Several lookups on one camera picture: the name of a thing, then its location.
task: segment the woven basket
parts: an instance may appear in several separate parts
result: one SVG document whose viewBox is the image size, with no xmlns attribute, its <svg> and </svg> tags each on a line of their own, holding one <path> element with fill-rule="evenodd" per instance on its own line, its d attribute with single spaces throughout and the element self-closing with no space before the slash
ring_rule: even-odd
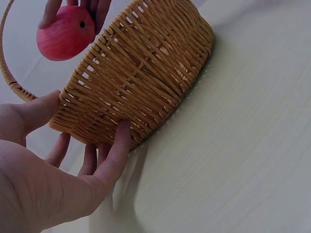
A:
<svg viewBox="0 0 311 233">
<path fill-rule="evenodd" d="M 36 96 L 14 79 L 3 55 L 9 87 L 24 101 Z M 85 144 L 112 144 L 117 124 L 131 121 L 132 149 L 175 109 L 211 55 L 214 35 L 190 0 L 133 0 L 99 35 L 60 94 L 50 127 Z"/>
</svg>

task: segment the apple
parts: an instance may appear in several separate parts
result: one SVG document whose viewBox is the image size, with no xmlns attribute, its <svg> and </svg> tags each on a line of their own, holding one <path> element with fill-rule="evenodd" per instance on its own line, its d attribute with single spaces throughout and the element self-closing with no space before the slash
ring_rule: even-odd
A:
<svg viewBox="0 0 311 233">
<path fill-rule="evenodd" d="M 95 24 L 86 8 L 62 6 L 48 28 L 37 30 L 36 40 L 44 57 L 64 61 L 81 53 L 94 37 Z"/>
</svg>

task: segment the finger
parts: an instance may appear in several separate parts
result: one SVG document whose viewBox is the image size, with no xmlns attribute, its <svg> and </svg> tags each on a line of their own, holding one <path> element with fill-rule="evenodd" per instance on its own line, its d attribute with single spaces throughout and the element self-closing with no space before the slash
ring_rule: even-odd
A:
<svg viewBox="0 0 311 233">
<path fill-rule="evenodd" d="M 91 0 L 81 0 L 80 6 L 86 8 L 89 11 Z"/>
<path fill-rule="evenodd" d="M 99 167 L 103 163 L 103 161 L 106 160 L 110 149 L 111 149 L 111 146 L 107 143 L 104 143 L 99 147 L 97 167 Z"/>
<path fill-rule="evenodd" d="M 98 35 L 104 25 L 104 22 L 106 20 L 109 7 L 111 4 L 111 0 L 99 0 L 98 5 L 97 5 L 97 12 L 96 12 L 96 20 L 95 20 L 95 34 Z"/>
<path fill-rule="evenodd" d="M 56 141 L 46 161 L 54 167 L 59 167 L 67 153 L 70 143 L 70 134 L 62 133 Z"/>
<path fill-rule="evenodd" d="M 84 153 L 83 165 L 78 176 L 93 175 L 97 168 L 97 151 L 93 145 L 87 145 Z"/>
<path fill-rule="evenodd" d="M 99 0 L 92 0 L 90 3 L 90 6 L 89 6 L 89 12 L 90 12 L 94 22 L 96 20 L 96 11 L 97 11 L 98 2 L 99 2 Z"/>
<path fill-rule="evenodd" d="M 110 190 L 123 173 L 130 143 L 130 124 L 128 121 L 123 121 L 118 126 L 114 144 L 106 160 L 94 173 L 94 176 L 102 182 L 105 190 Z"/>
<path fill-rule="evenodd" d="M 54 91 L 29 103 L 14 105 L 13 108 L 24 125 L 26 135 L 47 124 L 55 115 L 59 94 L 60 91 Z"/>
<path fill-rule="evenodd" d="M 79 4 L 78 0 L 67 0 L 68 6 L 77 6 Z"/>
<path fill-rule="evenodd" d="M 38 26 L 40 29 L 48 27 L 53 22 L 61 4 L 62 0 L 48 0 L 45 6 L 43 19 Z"/>
</svg>

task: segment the skin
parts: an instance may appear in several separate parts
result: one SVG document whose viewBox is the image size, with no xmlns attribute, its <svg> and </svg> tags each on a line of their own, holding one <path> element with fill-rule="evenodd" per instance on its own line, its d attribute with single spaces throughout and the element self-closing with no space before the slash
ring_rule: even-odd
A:
<svg viewBox="0 0 311 233">
<path fill-rule="evenodd" d="M 77 177 L 59 169 L 70 135 L 61 134 L 43 160 L 26 148 L 26 136 L 55 114 L 59 91 L 25 104 L 0 105 L 0 229 L 39 233 L 93 213 L 121 176 L 130 149 L 122 121 L 114 144 L 86 145 Z"/>
<path fill-rule="evenodd" d="M 48 0 L 42 21 L 39 23 L 39 28 L 47 28 L 55 19 L 58 9 L 63 0 Z M 111 0 L 80 0 L 80 6 L 85 7 L 95 22 L 95 34 L 98 35 L 101 31 L 104 21 L 107 17 Z M 67 5 L 78 6 L 78 0 L 67 0 Z"/>
</svg>

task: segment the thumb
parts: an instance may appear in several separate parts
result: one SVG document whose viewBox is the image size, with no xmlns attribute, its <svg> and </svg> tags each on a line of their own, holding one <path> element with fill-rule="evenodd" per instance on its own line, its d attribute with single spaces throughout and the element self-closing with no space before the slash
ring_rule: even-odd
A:
<svg viewBox="0 0 311 233">
<path fill-rule="evenodd" d="M 58 109 L 59 94 L 60 91 L 53 91 L 29 103 L 16 105 L 15 110 L 24 124 L 25 134 L 31 133 L 50 121 Z"/>
</svg>

